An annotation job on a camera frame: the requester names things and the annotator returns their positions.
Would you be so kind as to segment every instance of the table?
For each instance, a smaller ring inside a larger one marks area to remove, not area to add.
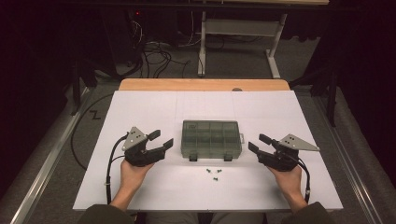
[[[259,4],[282,4],[282,5],[328,5],[329,0],[204,0],[206,2],[224,3],[259,3]],[[279,71],[276,66],[275,52],[283,27],[285,26],[287,14],[283,13],[279,21],[241,21],[241,20],[217,20],[207,19],[206,12],[203,11],[201,22],[201,47],[199,51],[198,77],[205,76],[206,66],[206,50],[205,40],[206,34],[215,35],[255,35],[267,36],[273,38],[270,49],[267,49],[266,58],[270,65],[273,78],[280,78]]]
[[[234,88],[243,91],[230,91]],[[183,159],[179,151],[183,119],[235,119],[245,136],[238,159],[227,162]],[[105,124],[78,192],[75,210],[106,203],[103,183],[114,143],[132,125],[144,133],[160,129],[148,149],[174,138],[174,146],[148,172],[129,205],[137,211],[285,211],[287,202],[273,175],[257,162],[248,141],[274,151],[259,141],[259,133],[282,138],[289,132],[315,144],[293,91],[280,79],[125,79],[116,91]],[[122,155],[120,148],[115,157]],[[300,153],[311,173],[311,201],[327,209],[342,205],[323,159],[317,152]],[[120,160],[112,166],[112,195],[120,181]],[[209,174],[206,169],[214,171]]]

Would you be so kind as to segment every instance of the human hand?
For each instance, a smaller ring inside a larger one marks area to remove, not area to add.
[[[294,167],[289,172],[280,172],[271,167],[267,168],[274,174],[276,183],[288,201],[293,214],[307,206],[301,193],[302,170],[300,166]]]
[[[153,165],[154,163],[143,167],[137,167],[132,166],[126,160],[122,161],[120,166],[120,188],[110,205],[118,207],[122,211],[126,211],[134,194],[142,185],[146,173]]]

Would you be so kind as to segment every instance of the green transparent container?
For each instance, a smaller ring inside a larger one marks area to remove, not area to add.
[[[228,120],[184,120],[181,154],[198,159],[238,159],[242,146],[238,122]]]

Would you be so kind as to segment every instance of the sleeve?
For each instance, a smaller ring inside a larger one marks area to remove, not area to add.
[[[301,209],[296,214],[286,217],[282,220],[282,224],[334,224],[329,213],[320,203],[312,203]]]
[[[89,207],[78,224],[134,224],[134,219],[120,209],[107,205],[95,204]]]

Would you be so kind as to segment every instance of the gray carpet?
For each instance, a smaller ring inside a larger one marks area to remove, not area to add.
[[[209,49],[207,51],[208,63],[205,78],[270,78],[268,64],[262,54],[262,43],[265,41],[243,44],[226,42],[223,50]],[[209,44],[212,45],[210,47],[215,48],[220,42],[212,41]],[[300,76],[304,72],[316,44],[316,41],[305,43],[299,43],[296,40],[282,41],[276,53],[276,62],[281,76],[286,80],[293,80]],[[196,47],[171,49],[163,46],[163,49],[170,51],[172,59],[177,62],[191,61],[185,67],[183,77],[197,77],[198,55]],[[151,62],[161,59],[159,56],[152,57],[154,58],[150,58]],[[156,66],[158,65],[153,64],[150,67],[151,74],[155,71]],[[147,68],[145,66],[143,68],[143,75],[145,76]],[[182,77],[182,71],[182,64],[169,63],[160,77]],[[92,91],[92,97],[88,105],[114,92],[118,86],[119,83],[117,82],[100,79],[98,87]],[[343,210],[333,211],[331,213],[333,219],[340,224],[371,223],[358,200],[356,189],[351,185],[343,160],[337,152],[337,145],[334,143],[331,130],[328,128],[326,119],[323,118],[320,103],[324,99],[311,97],[307,87],[297,88],[296,94],[311,132],[321,148],[320,153],[330,172],[341,202],[345,207]],[[94,112],[87,112],[76,129],[74,146],[84,165],[87,165],[90,160],[110,101],[111,97],[107,97],[91,108],[91,111],[97,111],[96,117],[100,119],[93,118]],[[69,112],[65,111],[64,116],[67,117]],[[46,159],[51,147],[56,143],[56,133],[62,132],[62,127],[64,127],[62,123],[64,124],[66,119],[60,116],[57,122],[58,124],[54,124],[46,139],[43,140],[43,144],[37,148],[31,159],[26,163],[13,186],[9,189],[7,196],[2,199],[0,223],[9,223],[14,216],[41,164]],[[396,223],[394,187],[390,184],[388,177],[368,147],[360,132],[359,125],[350,114],[347,103],[339,90],[335,123],[337,125],[335,130],[339,133],[342,144],[360,174],[361,181],[371,195],[383,223]],[[74,160],[69,140],[64,145],[63,155],[27,223],[75,223],[81,215],[80,212],[73,211],[72,206],[84,176],[84,170]],[[289,213],[267,214],[268,222],[270,224],[280,223],[281,218],[287,215]]]

